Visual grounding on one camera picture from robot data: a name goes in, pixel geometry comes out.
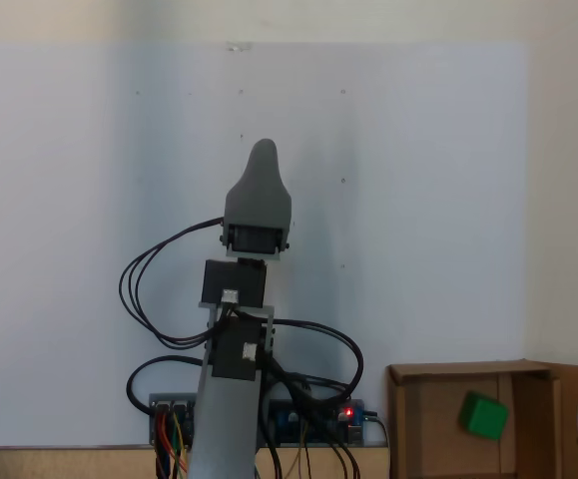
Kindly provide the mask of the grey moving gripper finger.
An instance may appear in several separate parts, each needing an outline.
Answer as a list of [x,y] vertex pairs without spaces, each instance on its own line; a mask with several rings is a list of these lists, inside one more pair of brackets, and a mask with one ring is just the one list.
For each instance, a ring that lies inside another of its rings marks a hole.
[[278,148],[271,139],[257,141],[245,170],[229,190],[225,201],[221,242],[227,248],[231,226],[282,231],[281,252],[289,247],[291,196],[279,167]]

